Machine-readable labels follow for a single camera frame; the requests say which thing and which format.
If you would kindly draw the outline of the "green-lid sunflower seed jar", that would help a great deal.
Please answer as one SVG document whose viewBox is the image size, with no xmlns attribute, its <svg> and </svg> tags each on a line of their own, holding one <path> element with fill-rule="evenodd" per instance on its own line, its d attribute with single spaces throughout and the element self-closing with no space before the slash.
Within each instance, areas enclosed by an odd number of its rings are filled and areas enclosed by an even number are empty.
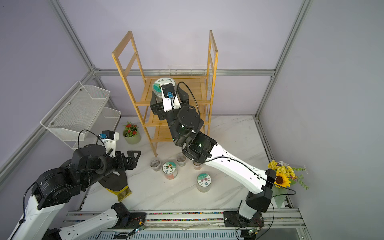
<svg viewBox="0 0 384 240">
<path fill-rule="evenodd" d="M 173 99 L 176 96 L 176 82 L 171 78 L 157 79 L 153 83 L 152 91 L 157 103 L 162 102 L 163 97 Z"/>
</svg>

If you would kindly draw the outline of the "seed jar with red base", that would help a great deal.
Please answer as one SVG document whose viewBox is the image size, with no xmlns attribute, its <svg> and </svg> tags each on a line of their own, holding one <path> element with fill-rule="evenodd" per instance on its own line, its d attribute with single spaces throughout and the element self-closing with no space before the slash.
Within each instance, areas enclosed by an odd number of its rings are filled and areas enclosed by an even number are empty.
<svg viewBox="0 0 384 240">
<path fill-rule="evenodd" d="M 162 171 L 166 179 L 168 180 L 175 179 L 178 174 L 177 165 L 175 162 L 172 161 L 165 162 L 162 166 Z"/>
</svg>

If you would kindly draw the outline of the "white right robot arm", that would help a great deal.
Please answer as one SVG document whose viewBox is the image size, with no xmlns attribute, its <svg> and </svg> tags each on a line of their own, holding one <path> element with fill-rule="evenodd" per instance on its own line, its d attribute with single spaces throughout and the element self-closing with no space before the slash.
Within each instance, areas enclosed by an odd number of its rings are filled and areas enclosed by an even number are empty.
<svg viewBox="0 0 384 240">
<path fill-rule="evenodd" d="M 167 122 L 173 143 L 194 163 L 222 171 L 248 189 L 237 210 L 237 219 L 251 222 L 267 211 L 273 198 L 295 195 L 291 176 L 268 169 L 260 170 L 235 157 L 216 140 L 204 134 L 199 108 L 190 105 L 190 94 L 173 83 L 156 84 L 152 90 L 151 111 Z"/>
</svg>

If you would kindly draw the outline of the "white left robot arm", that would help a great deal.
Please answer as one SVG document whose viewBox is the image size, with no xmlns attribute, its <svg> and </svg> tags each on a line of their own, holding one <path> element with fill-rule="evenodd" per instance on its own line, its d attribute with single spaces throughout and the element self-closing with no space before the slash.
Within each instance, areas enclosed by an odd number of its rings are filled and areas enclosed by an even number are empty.
<svg viewBox="0 0 384 240">
<path fill-rule="evenodd" d="M 138 164 L 141 151 L 126 154 L 112 152 L 103 145 L 90 144 L 74 151 L 70 160 L 48 170 L 28 188 L 29 200 L 23 201 L 23 216 L 10 235 L 11 240 L 76 240 L 90 237 L 109 228 L 131 224 L 131 213 L 123 203 L 113 204 L 104 213 L 70 228 L 49 229 L 57 213 L 74 196 L 101 180 L 110 182 Z"/>
</svg>

